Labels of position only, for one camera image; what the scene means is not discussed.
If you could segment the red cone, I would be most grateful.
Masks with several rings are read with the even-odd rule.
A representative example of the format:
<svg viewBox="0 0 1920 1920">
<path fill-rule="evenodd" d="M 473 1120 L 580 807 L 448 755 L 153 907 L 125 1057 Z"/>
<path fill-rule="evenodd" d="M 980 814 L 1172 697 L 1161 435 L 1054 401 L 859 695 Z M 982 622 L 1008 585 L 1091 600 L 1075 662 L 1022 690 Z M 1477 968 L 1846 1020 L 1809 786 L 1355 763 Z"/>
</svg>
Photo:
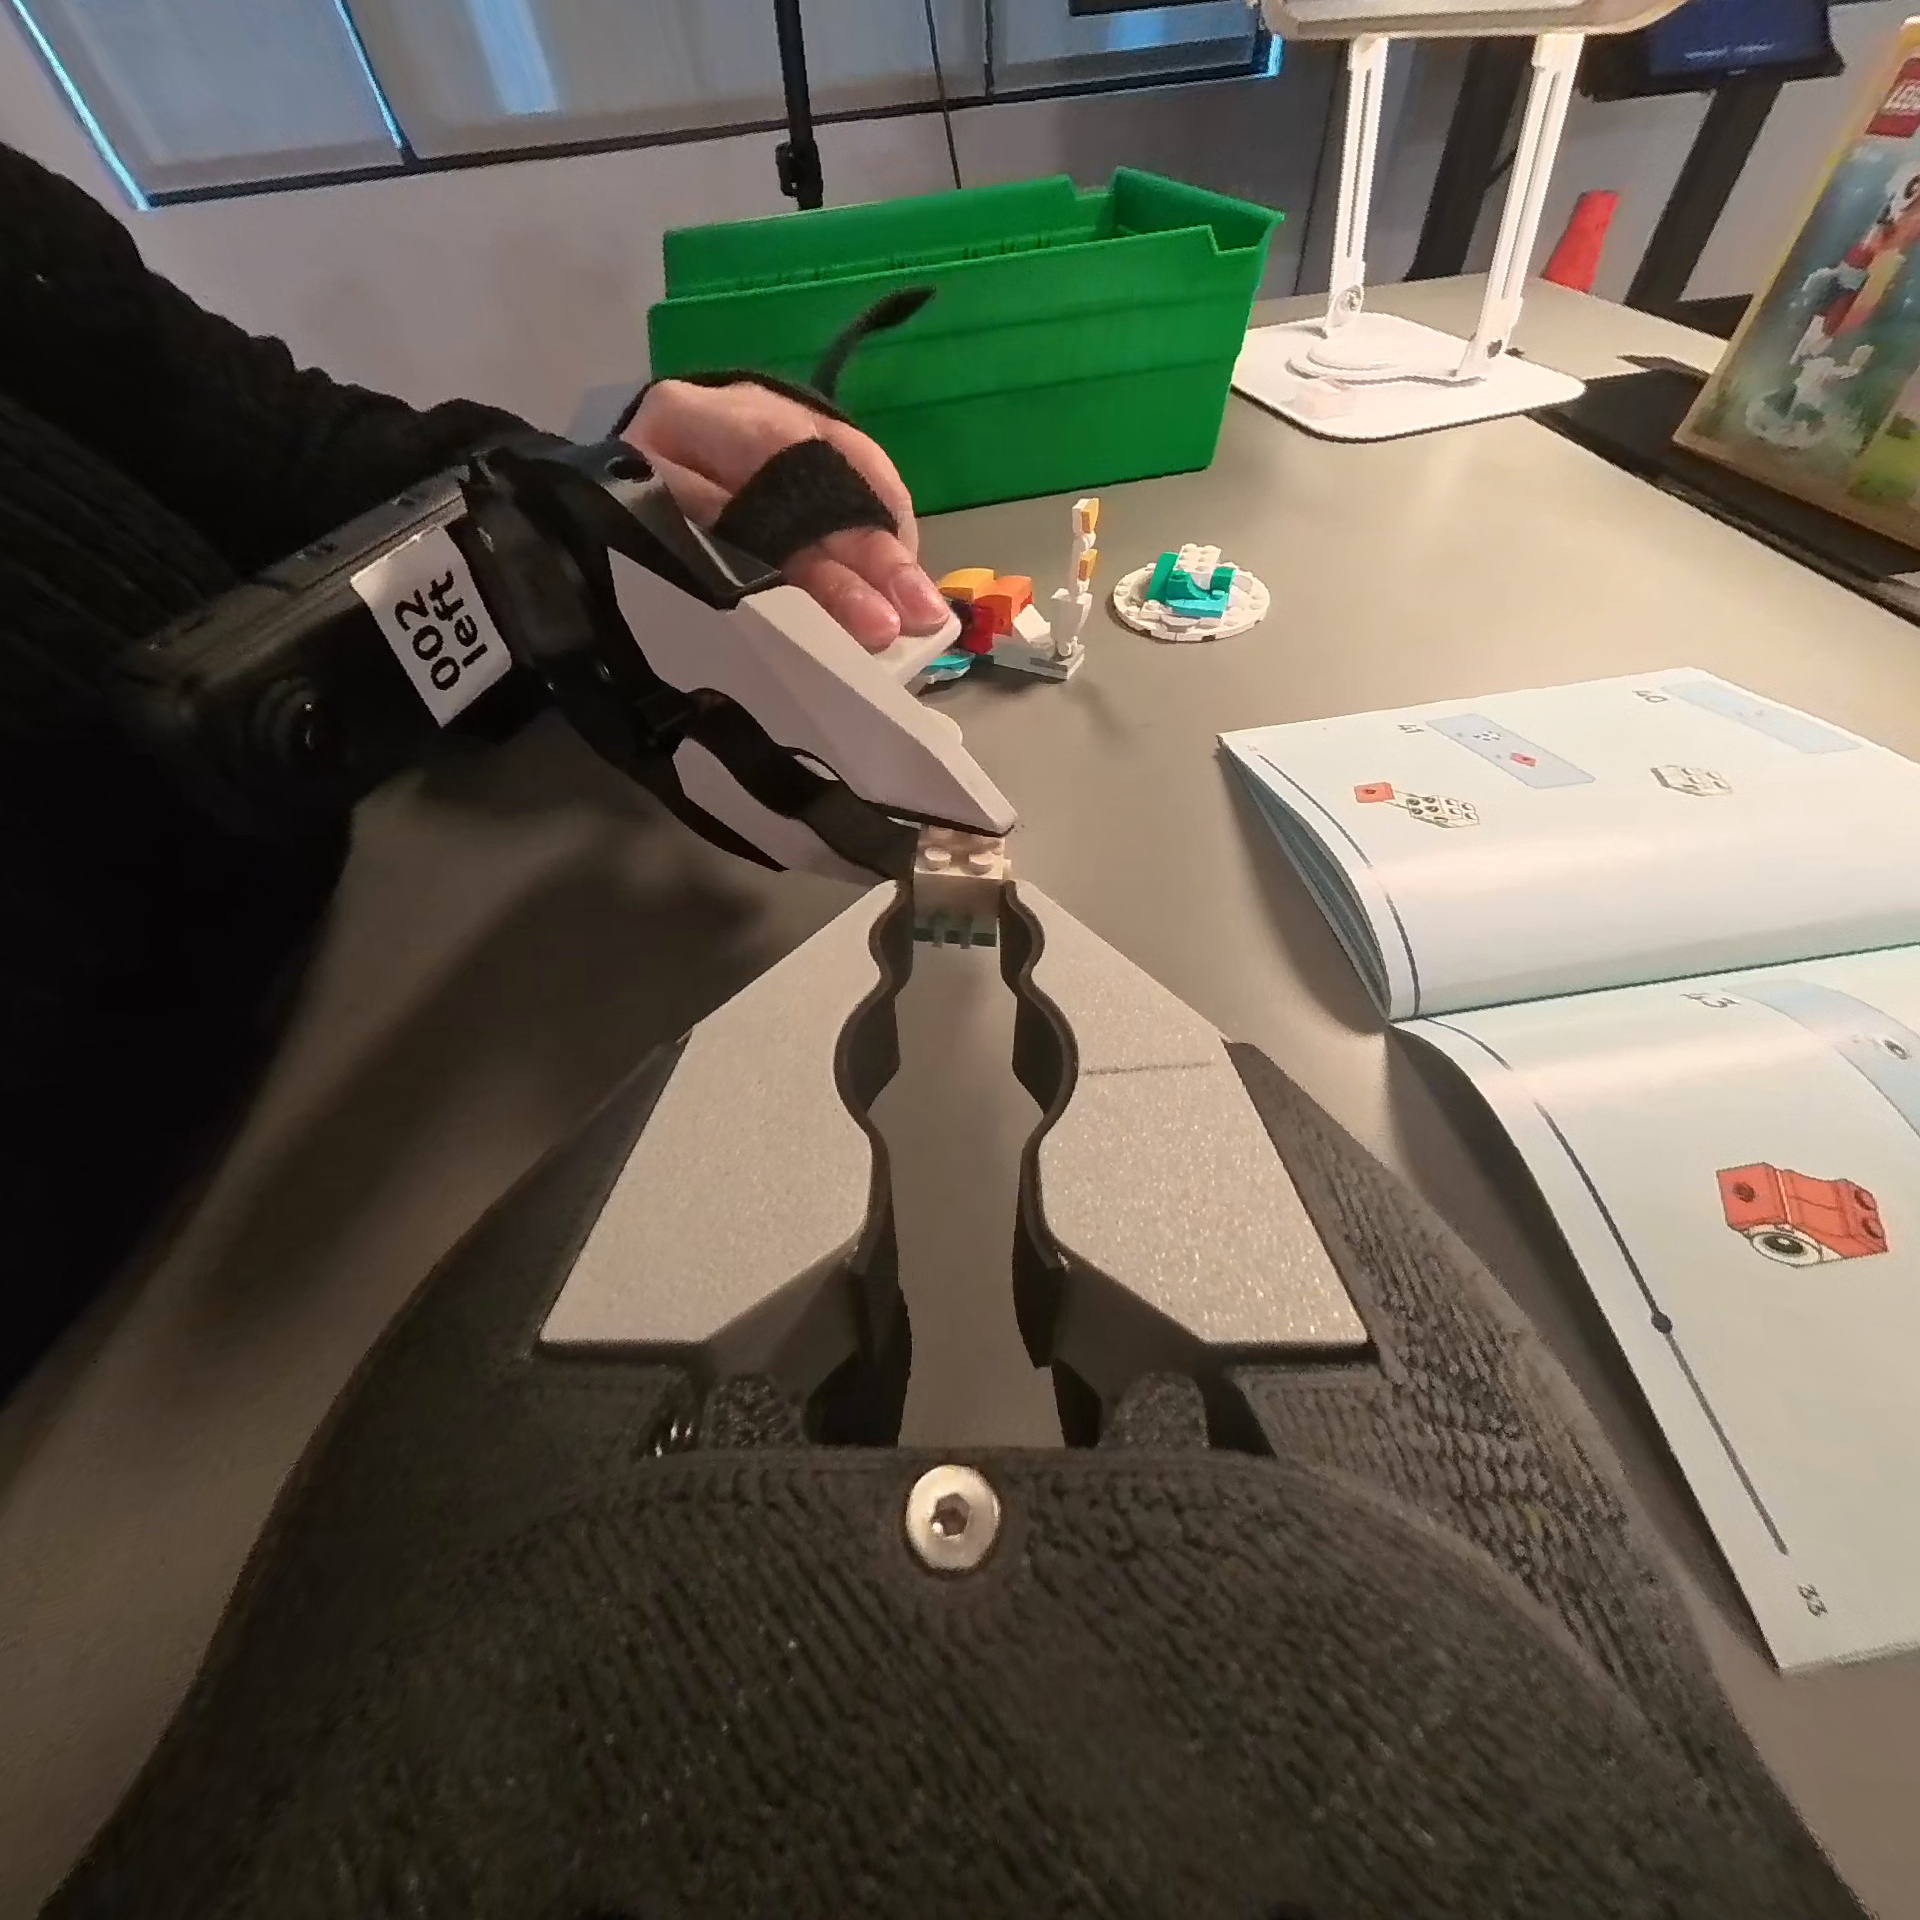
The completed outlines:
<svg viewBox="0 0 1920 1920">
<path fill-rule="evenodd" d="M 1617 193 L 1608 188 L 1584 190 L 1575 199 L 1567 222 L 1540 267 L 1542 282 L 1581 295 L 1593 291 L 1617 202 Z"/>
</svg>

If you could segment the person's left hand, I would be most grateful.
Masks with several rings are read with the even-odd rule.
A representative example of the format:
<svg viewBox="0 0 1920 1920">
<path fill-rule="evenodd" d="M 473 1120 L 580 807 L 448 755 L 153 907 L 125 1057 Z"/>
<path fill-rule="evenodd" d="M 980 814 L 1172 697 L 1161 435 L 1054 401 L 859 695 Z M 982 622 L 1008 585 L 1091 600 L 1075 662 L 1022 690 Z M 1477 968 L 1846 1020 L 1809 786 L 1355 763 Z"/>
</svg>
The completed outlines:
<svg viewBox="0 0 1920 1920">
<path fill-rule="evenodd" d="M 776 559 L 868 652 L 941 630 L 948 607 L 921 564 L 912 496 L 888 455 L 861 431 L 759 383 L 656 380 L 614 432 L 662 479 L 680 513 L 716 530 L 753 475 L 789 448 L 832 448 L 879 503 L 879 523 L 829 530 Z"/>
</svg>

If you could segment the lego instruction booklet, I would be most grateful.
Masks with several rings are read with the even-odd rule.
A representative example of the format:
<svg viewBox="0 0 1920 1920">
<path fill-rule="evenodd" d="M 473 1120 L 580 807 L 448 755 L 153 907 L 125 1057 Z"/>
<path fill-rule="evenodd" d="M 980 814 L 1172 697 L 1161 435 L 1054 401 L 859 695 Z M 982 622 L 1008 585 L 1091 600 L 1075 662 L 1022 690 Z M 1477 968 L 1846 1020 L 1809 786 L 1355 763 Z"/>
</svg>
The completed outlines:
<svg viewBox="0 0 1920 1920">
<path fill-rule="evenodd" d="M 1915 1650 L 1915 763 L 1691 666 L 1219 752 L 1503 1132 L 1775 1670 Z"/>
</svg>

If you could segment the round white lego plate model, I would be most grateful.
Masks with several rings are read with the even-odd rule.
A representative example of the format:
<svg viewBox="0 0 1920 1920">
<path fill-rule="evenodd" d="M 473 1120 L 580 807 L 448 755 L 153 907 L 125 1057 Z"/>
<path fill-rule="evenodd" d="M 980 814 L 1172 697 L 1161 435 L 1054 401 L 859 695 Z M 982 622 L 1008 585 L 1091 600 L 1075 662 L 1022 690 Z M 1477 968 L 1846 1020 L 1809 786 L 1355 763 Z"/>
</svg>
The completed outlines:
<svg viewBox="0 0 1920 1920">
<path fill-rule="evenodd" d="M 1253 572 L 1215 544 L 1181 544 L 1126 572 L 1110 593 L 1121 626 L 1158 642 L 1206 642 L 1248 634 L 1273 607 Z"/>
</svg>

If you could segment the white tablet stand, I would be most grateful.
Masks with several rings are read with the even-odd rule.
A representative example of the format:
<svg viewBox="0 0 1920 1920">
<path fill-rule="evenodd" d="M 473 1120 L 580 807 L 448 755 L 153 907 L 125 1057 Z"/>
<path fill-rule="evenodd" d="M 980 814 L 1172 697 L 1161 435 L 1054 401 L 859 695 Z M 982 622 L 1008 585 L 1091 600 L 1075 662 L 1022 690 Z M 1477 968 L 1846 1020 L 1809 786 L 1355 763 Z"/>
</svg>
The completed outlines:
<svg viewBox="0 0 1920 1920">
<path fill-rule="evenodd" d="M 1527 267 L 1567 120 L 1584 33 L 1539 33 L 1494 258 L 1463 342 L 1365 302 L 1365 241 L 1385 103 L 1385 33 L 1345 58 L 1328 308 L 1321 320 L 1248 328 L 1232 390 L 1324 442 L 1381 444 L 1521 416 L 1581 396 L 1581 383 L 1512 351 Z"/>
</svg>

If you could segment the lego set box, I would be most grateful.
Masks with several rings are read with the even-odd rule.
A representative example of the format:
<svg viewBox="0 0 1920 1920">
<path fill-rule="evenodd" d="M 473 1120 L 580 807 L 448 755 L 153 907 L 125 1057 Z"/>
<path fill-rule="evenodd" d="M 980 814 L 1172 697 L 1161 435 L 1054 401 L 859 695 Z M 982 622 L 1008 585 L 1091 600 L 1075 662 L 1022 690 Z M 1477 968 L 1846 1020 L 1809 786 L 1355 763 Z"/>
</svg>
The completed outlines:
<svg viewBox="0 0 1920 1920">
<path fill-rule="evenodd" d="M 1864 70 L 1774 275 L 1673 447 L 1917 547 L 1915 16 Z"/>
</svg>

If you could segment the white orange lego stalk model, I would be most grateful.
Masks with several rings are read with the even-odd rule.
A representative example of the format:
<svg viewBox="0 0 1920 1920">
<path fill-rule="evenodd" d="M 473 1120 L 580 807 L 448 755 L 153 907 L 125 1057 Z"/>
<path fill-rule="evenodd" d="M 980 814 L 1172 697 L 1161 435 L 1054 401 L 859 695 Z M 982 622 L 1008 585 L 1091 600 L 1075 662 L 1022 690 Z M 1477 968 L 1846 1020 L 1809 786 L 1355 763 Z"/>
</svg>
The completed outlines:
<svg viewBox="0 0 1920 1920">
<path fill-rule="evenodd" d="M 1100 499 L 1071 503 L 1071 539 L 1062 585 L 1046 604 L 1046 640 L 1036 655 L 1044 682 L 1069 682 L 1088 656 L 1086 630 L 1095 607 Z"/>
</svg>

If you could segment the green plastic bin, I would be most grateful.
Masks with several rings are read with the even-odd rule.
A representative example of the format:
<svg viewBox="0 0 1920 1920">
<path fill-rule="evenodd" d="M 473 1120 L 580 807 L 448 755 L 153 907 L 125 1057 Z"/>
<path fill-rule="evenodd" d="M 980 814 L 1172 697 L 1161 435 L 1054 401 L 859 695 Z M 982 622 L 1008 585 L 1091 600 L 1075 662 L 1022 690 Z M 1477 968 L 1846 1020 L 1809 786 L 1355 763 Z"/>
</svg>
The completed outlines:
<svg viewBox="0 0 1920 1920">
<path fill-rule="evenodd" d="M 1279 226 L 1119 168 L 673 230 L 648 370 L 809 385 L 923 516 L 1203 472 Z"/>
</svg>

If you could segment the window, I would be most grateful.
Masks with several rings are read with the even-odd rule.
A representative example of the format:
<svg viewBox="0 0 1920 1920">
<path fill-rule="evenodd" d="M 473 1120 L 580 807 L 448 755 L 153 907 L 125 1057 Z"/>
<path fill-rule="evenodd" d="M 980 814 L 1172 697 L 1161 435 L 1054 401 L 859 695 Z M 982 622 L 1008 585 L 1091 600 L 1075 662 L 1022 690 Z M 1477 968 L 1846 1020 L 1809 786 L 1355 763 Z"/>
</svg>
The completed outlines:
<svg viewBox="0 0 1920 1920">
<path fill-rule="evenodd" d="M 769 3 L 5 3 L 136 208 L 787 126 Z M 1279 73 L 1256 6 L 803 3 L 823 124 Z"/>
</svg>

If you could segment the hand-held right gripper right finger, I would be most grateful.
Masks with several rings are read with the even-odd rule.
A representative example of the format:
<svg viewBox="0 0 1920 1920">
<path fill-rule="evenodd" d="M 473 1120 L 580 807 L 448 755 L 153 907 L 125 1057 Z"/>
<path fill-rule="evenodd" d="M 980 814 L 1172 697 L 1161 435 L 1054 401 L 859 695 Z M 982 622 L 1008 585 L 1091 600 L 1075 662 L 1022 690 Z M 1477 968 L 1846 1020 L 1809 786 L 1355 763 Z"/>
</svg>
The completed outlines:
<svg viewBox="0 0 1920 1920">
<path fill-rule="evenodd" d="M 1149 1377 L 1232 1418 L 1236 1374 L 1367 1360 L 1372 1337 L 1232 1046 L 1041 890 L 998 906 L 1015 1080 L 1037 1108 L 1015 1316 L 1065 1423 Z"/>
</svg>

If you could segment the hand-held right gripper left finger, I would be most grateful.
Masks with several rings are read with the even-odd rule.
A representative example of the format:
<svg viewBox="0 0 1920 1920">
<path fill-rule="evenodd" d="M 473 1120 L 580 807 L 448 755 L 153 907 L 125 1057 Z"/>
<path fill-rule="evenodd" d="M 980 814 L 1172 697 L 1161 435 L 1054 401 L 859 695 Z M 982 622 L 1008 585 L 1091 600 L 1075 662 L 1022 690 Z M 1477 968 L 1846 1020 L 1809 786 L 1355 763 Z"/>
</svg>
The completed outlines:
<svg viewBox="0 0 1920 1920">
<path fill-rule="evenodd" d="M 885 883 L 689 1030 L 543 1352 L 899 1404 L 909 1331 L 873 1104 L 909 969 L 904 891 Z"/>
</svg>

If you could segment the small white lego brick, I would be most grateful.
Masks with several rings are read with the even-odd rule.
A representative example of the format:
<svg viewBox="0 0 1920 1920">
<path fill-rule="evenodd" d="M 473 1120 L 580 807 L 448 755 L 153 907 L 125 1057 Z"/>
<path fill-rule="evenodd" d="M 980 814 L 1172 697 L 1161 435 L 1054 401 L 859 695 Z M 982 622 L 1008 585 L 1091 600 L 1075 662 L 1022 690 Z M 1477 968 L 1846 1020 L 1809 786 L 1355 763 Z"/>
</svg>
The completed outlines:
<svg viewBox="0 0 1920 1920">
<path fill-rule="evenodd" d="M 951 826 L 918 830 L 909 873 L 912 932 L 916 944 L 993 948 L 1001 937 L 1001 906 L 1015 879 L 1011 836 Z"/>
</svg>

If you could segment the black monitor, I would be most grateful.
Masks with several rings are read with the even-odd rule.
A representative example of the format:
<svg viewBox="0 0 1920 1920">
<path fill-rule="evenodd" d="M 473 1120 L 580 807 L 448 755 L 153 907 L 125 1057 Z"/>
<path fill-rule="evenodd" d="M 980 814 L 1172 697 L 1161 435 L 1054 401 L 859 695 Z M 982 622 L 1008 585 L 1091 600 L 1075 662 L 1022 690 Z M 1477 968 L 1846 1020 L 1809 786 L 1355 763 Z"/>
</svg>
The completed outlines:
<svg viewBox="0 0 1920 1920">
<path fill-rule="evenodd" d="M 1624 103 L 1840 72 L 1829 3 L 1685 3 L 1638 33 L 1593 40 L 1576 84 L 1597 103 Z"/>
</svg>

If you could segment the colourful lego fish model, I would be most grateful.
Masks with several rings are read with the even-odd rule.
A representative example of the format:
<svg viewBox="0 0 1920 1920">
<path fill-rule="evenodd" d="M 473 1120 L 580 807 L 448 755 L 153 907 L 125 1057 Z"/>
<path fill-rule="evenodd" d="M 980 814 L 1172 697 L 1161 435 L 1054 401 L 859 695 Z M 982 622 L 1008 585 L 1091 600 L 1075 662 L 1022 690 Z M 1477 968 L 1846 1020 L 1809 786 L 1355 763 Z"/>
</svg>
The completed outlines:
<svg viewBox="0 0 1920 1920">
<path fill-rule="evenodd" d="M 1049 618 L 1037 611 L 1027 577 L 955 568 L 937 585 L 957 618 L 957 638 L 909 680 L 909 690 L 926 694 L 959 682 L 980 666 L 1037 674 L 1057 664 Z"/>
</svg>

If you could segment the black table leg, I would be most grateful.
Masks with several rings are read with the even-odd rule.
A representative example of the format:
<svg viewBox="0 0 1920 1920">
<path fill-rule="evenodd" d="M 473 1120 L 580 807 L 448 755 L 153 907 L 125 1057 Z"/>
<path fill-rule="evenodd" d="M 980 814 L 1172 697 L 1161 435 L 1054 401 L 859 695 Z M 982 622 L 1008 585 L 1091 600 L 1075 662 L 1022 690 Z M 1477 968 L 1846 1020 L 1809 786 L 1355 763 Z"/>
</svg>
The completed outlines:
<svg viewBox="0 0 1920 1920">
<path fill-rule="evenodd" d="M 1520 40 L 1472 40 L 1408 282 L 1468 271 L 1484 204 L 1501 177 L 1503 137 L 1529 76 Z"/>
<path fill-rule="evenodd" d="M 1693 271 L 1784 87 L 1784 80 L 1751 73 L 1729 79 L 1712 92 L 1659 222 L 1624 288 L 1624 307 L 1668 318 L 1685 302 Z"/>
</svg>

